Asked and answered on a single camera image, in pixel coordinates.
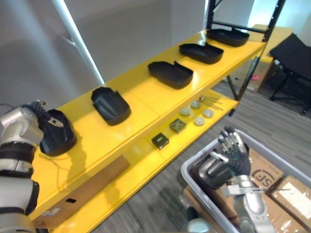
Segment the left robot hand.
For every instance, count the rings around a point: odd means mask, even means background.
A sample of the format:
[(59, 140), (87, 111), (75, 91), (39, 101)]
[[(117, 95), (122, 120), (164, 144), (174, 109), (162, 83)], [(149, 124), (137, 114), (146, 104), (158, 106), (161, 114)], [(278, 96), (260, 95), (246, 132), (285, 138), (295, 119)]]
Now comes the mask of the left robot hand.
[(34, 113), (37, 117), (39, 129), (44, 130), (47, 124), (53, 125), (58, 128), (63, 128), (64, 124), (52, 117), (42, 106), (40, 101), (33, 101), (31, 103), (23, 104), (23, 108), (27, 108)]

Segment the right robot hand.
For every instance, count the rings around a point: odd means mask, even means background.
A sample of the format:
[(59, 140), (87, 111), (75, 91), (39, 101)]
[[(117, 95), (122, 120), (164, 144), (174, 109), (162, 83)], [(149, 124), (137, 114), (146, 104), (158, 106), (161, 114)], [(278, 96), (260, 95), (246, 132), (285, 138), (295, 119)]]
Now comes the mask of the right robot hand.
[(218, 142), (221, 151), (213, 150), (210, 155), (230, 168), (233, 176), (249, 176), (251, 171), (249, 149), (238, 132), (231, 126), (224, 126), (224, 131), (220, 132)]

